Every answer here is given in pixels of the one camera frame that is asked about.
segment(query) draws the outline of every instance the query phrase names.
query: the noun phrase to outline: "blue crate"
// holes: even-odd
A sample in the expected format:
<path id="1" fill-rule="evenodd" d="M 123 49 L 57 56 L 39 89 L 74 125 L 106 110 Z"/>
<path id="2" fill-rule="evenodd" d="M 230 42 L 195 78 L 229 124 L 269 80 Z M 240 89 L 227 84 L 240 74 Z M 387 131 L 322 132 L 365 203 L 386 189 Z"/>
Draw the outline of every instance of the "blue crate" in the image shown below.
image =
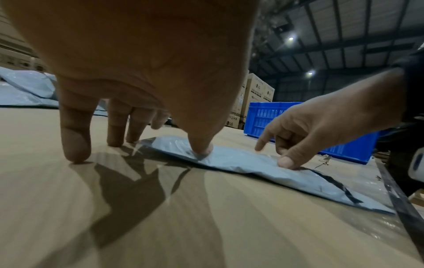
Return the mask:
<path id="1" fill-rule="evenodd" d="M 265 126 L 285 110 L 301 102 L 251 102 L 247 113 L 244 133 L 258 138 Z M 379 133 L 370 133 L 346 144 L 325 149 L 320 154 L 366 164 L 370 160 Z"/>

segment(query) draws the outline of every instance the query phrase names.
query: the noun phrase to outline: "light blue plastic sheet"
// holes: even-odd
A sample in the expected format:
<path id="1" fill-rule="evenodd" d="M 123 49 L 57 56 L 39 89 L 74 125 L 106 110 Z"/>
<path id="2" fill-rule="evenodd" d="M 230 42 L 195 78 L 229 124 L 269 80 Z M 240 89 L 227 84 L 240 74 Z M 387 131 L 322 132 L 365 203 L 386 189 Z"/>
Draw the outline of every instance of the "light blue plastic sheet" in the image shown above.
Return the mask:
<path id="1" fill-rule="evenodd" d="M 54 75 L 0 67 L 0 76 L 7 81 L 0 83 L 0 106 L 59 108 Z M 107 112 L 97 106 L 94 115 L 107 116 Z"/>
<path id="2" fill-rule="evenodd" d="M 277 184 L 349 206 L 383 213 L 394 211 L 360 193 L 349 190 L 331 177 L 312 170 L 288 170 L 277 166 L 277 160 L 267 155 L 255 154 L 235 148 L 214 146 L 210 155 L 198 156 L 191 150 L 187 139 L 162 136 L 141 143 L 175 157 L 241 174 L 255 174 Z"/>

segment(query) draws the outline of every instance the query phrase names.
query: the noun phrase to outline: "stacked cardboard box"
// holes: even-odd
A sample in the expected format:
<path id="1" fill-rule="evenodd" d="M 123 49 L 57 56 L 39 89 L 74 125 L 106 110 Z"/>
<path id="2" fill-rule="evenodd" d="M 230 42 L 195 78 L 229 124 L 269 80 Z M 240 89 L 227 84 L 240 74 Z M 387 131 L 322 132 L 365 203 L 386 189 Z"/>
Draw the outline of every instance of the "stacked cardboard box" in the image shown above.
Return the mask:
<path id="1" fill-rule="evenodd" d="M 272 102 L 273 97 L 274 89 L 270 85 L 262 81 L 262 79 L 255 74 L 249 74 L 247 77 L 246 92 L 244 94 L 238 128 L 244 129 L 251 102 Z"/>
<path id="2" fill-rule="evenodd" d="M 248 71 L 246 71 L 245 78 L 243 80 L 242 88 L 240 88 L 240 91 L 238 92 L 237 99 L 234 102 L 233 108 L 231 109 L 231 114 L 228 117 L 227 120 L 227 127 L 231 128 L 237 128 L 239 126 L 239 119 L 240 119 L 240 113 L 242 111 L 242 105 L 244 100 L 244 94 L 246 91 L 246 85 L 247 85 L 247 75 L 249 74 Z"/>

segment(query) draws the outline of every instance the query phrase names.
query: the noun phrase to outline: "sleeve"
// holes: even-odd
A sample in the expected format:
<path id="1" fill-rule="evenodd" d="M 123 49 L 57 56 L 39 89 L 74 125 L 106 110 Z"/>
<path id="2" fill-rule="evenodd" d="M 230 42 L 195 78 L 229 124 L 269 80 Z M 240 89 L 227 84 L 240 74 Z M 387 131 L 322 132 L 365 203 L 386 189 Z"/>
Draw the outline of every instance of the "sleeve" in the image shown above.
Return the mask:
<path id="1" fill-rule="evenodd" d="M 406 84 L 406 112 L 404 120 L 410 121 L 424 115 L 424 48 L 399 59 L 392 68 L 404 70 Z"/>

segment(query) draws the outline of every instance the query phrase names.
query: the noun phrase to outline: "white object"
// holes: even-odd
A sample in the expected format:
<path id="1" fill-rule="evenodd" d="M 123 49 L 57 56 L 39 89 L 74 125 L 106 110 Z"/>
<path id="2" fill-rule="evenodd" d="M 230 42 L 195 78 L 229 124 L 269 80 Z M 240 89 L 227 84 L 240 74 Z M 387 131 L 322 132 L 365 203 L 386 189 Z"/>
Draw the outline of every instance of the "white object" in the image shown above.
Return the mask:
<path id="1" fill-rule="evenodd" d="M 418 149 L 412 158 L 411 165 L 409 166 L 408 175 L 417 181 L 424 182 L 424 147 Z"/>

